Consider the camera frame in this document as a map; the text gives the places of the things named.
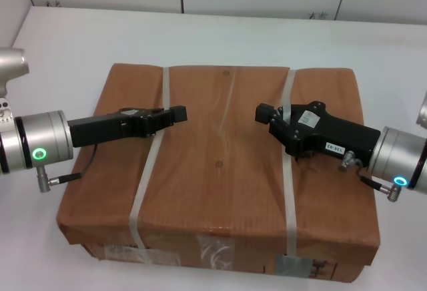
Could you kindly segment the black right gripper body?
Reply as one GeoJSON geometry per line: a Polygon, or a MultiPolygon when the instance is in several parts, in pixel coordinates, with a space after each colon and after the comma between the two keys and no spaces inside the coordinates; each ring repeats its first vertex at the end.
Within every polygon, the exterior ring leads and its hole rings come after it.
{"type": "Polygon", "coordinates": [[[269,132],[287,154],[298,158],[318,152],[342,160],[351,151],[366,168],[381,134],[377,129],[330,115],[326,105],[317,101],[292,105],[288,123],[283,117],[282,108],[268,107],[269,132]]]}

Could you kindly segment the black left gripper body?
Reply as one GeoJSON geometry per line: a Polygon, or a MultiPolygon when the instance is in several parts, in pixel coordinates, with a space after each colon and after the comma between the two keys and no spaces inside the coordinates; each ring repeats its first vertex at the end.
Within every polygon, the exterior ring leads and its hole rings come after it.
{"type": "Polygon", "coordinates": [[[127,107],[114,113],[73,119],[67,123],[73,147],[81,148],[129,137],[149,137],[156,132],[153,118],[162,113],[163,108],[127,107]]]}

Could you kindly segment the brown cardboard box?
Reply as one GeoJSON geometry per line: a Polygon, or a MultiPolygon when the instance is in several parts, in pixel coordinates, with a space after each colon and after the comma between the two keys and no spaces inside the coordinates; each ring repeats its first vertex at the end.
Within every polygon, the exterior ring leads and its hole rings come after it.
{"type": "Polygon", "coordinates": [[[380,246],[374,191],[330,156],[289,158],[260,103],[323,101],[362,123],[351,69],[115,64],[96,115],[183,105],[187,121],[153,138],[82,148],[57,223],[101,260],[355,280],[380,246]]]}

